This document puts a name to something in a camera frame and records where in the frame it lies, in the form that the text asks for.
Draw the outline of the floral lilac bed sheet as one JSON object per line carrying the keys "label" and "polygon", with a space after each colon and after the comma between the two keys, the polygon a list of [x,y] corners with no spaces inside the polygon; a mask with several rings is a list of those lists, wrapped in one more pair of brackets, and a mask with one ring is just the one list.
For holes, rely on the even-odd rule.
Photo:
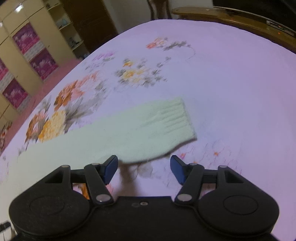
{"label": "floral lilac bed sheet", "polygon": [[197,140],[174,154],[207,169],[229,166],[271,195],[273,234],[295,239],[295,54],[238,28],[158,20],[107,42],[35,108],[1,156],[1,221],[10,202],[60,162],[49,152],[25,161],[46,140],[154,100],[181,98]]}

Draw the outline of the pale green knit sweater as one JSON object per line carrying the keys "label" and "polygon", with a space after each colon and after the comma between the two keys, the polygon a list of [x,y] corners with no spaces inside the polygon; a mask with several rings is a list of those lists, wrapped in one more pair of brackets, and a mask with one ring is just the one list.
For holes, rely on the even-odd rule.
{"label": "pale green knit sweater", "polygon": [[149,161],[195,139],[182,99],[151,101],[33,145],[10,174],[28,185],[62,165],[83,168],[111,155],[128,164]]}

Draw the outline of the dark wooden door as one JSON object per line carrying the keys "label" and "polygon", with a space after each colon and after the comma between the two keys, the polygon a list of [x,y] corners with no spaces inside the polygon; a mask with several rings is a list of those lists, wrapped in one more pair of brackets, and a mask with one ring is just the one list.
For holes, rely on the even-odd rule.
{"label": "dark wooden door", "polygon": [[103,1],[63,0],[62,5],[88,52],[94,52],[118,35]]}

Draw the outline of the open cream shelf unit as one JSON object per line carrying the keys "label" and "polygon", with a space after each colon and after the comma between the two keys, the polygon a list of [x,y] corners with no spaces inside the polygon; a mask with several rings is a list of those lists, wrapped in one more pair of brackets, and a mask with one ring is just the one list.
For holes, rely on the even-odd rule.
{"label": "open cream shelf unit", "polygon": [[79,59],[85,59],[89,55],[89,52],[86,49],[84,40],[74,27],[74,22],[63,7],[62,1],[45,0],[43,4],[74,55]]}

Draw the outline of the wooden bed footboard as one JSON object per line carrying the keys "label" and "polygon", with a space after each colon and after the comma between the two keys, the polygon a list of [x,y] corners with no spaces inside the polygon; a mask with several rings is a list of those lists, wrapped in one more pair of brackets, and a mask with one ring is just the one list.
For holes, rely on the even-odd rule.
{"label": "wooden bed footboard", "polygon": [[215,22],[246,30],[295,53],[295,32],[252,14],[222,8],[180,7],[173,14],[183,20]]}

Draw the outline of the cream wardrobe with pink posters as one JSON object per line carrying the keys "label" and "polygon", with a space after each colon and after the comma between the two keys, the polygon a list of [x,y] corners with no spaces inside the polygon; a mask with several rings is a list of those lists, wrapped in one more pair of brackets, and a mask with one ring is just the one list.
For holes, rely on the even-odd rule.
{"label": "cream wardrobe with pink posters", "polygon": [[1,1],[1,125],[75,58],[43,1]]}

